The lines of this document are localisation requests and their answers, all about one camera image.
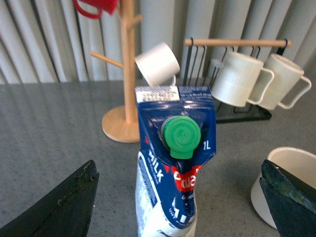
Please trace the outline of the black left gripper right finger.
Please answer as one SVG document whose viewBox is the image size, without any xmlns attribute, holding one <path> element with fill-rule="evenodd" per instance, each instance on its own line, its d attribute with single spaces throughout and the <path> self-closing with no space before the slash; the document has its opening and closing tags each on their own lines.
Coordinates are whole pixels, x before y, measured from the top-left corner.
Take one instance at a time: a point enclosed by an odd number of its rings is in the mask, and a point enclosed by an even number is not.
<svg viewBox="0 0 316 237">
<path fill-rule="evenodd" d="M 266 159 L 261 165 L 261 189 L 282 237 L 316 235 L 316 190 Z"/>
</svg>

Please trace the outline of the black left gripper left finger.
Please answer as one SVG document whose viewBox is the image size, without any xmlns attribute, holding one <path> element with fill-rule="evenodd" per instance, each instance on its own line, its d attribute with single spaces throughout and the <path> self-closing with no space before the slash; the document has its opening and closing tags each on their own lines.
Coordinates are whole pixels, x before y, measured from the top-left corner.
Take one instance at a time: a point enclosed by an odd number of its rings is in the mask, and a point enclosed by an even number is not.
<svg viewBox="0 0 316 237">
<path fill-rule="evenodd" d="M 88 233 L 99 173 L 93 160 L 3 226 L 2 237 L 85 237 Z"/>
</svg>

